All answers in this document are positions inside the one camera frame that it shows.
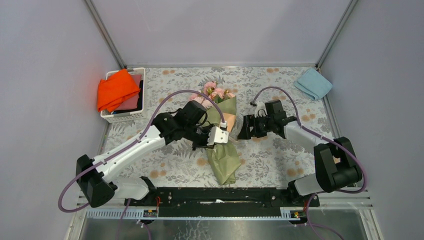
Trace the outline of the brown kraft wrapping paper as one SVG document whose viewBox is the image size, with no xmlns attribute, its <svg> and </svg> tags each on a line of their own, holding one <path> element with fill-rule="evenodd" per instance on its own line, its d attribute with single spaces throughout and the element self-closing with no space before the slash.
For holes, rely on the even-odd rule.
<svg viewBox="0 0 424 240">
<path fill-rule="evenodd" d="M 227 131 L 232 132 L 237 118 L 237 98 L 234 96 L 217 104 L 227 122 Z M 229 140 L 227 144 L 217 144 L 206 150 L 207 160 L 219 185 L 236 182 L 236 171 L 241 161 L 236 147 Z"/>
</svg>

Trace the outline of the peach fake rose stem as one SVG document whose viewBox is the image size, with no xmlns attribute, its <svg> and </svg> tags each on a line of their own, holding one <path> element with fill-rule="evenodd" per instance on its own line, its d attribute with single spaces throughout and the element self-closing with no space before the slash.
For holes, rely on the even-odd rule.
<svg viewBox="0 0 424 240">
<path fill-rule="evenodd" d="M 209 100 L 196 93 L 193 93 L 190 96 L 189 101 L 196 101 L 200 103 L 205 109 L 211 108 L 213 106 L 213 104 Z"/>
</svg>

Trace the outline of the fake rose stem with bud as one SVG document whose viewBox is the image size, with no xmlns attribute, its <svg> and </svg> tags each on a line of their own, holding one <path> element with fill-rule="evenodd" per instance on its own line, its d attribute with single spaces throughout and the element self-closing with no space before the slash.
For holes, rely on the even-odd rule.
<svg viewBox="0 0 424 240">
<path fill-rule="evenodd" d="M 210 94 L 210 98 L 216 102 L 222 102 L 231 98 L 234 98 L 236 95 L 231 92 L 230 89 L 215 88 Z"/>
</svg>

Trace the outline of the pink fake rose stem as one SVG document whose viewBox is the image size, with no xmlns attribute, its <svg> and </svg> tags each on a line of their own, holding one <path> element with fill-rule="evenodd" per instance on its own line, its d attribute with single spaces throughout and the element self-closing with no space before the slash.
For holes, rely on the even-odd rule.
<svg viewBox="0 0 424 240">
<path fill-rule="evenodd" d="M 203 87 L 203 93 L 207 96 L 216 95 L 216 87 L 215 81 L 208 81 Z"/>
</svg>

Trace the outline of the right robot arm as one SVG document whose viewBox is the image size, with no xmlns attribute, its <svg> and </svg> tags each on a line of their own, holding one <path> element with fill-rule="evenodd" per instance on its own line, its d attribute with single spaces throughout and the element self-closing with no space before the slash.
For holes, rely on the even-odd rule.
<svg viewBox="0 0 424 240">
<path fill-rule="evenodd" d="M 243 117 L 238 140 L 263 138 L 273 133 L 301 146 L 314 158 L 314 173 L 288 184 L 287 201 L 301 205 L 313 193 L 332 193 L 360 182 L 363 172 L 354 160 L 353 146 L 346 137 L 327 139 L 307 129 L 296 116 L 288 116 L 280 100 L 251 102 L 254 114 Z"/>
</svg>

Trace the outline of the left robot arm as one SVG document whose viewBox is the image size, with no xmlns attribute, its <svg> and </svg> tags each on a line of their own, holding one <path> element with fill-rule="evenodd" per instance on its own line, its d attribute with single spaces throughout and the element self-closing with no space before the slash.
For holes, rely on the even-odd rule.
<svg viewBox="0 0 424 240">
<path fill-rule="evenodd" d="M 81 156 L 76 164 L 76 182 L 88 205 L 97 208 L 114 198 L 138 200 L 144 206 L 152 204 L 155 200 L 154 187 L 146 179 L 124 178 L 119 174 L 134 161 L 182 139 L 191 141 L 194 150 L 226 144 L 229 138 L 227 123 L 201 126 L 206 119 L 206 109 L 200 103 L 190 101 L 174 112 L 158 114 L 148 124 L 145 133 L 120 146 L 94 158 Z"/>
</svg>

